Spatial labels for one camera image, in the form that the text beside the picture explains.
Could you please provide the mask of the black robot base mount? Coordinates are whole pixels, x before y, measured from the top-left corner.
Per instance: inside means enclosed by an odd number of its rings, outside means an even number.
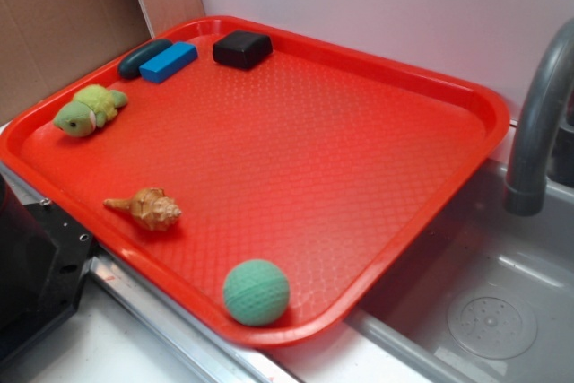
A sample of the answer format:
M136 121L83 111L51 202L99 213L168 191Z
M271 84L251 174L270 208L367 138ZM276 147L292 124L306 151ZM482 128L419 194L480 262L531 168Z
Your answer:
M55 203L22 203L1 180L1 366L78 310L93 235Z

